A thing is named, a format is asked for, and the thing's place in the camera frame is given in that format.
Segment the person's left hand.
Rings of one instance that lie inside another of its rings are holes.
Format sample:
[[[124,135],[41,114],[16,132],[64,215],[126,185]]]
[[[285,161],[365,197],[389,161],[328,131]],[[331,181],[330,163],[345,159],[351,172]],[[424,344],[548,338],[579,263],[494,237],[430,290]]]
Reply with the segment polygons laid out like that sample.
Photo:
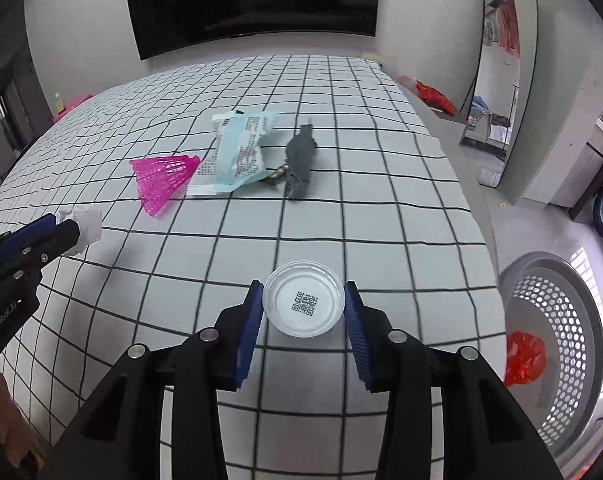
[[[32,450],[29,425],[8,392],[0,372],[0,479],[28,479],[21,467]]]

